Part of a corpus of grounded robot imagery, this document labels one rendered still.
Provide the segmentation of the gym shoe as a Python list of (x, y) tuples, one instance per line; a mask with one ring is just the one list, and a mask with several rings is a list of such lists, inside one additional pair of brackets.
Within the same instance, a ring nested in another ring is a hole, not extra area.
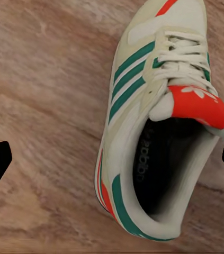
[(134, 236), (181, 235), (196, 181), (224, 139), (207, 25), (204, 0), (148, 0), (122, 32), (94, 187)]

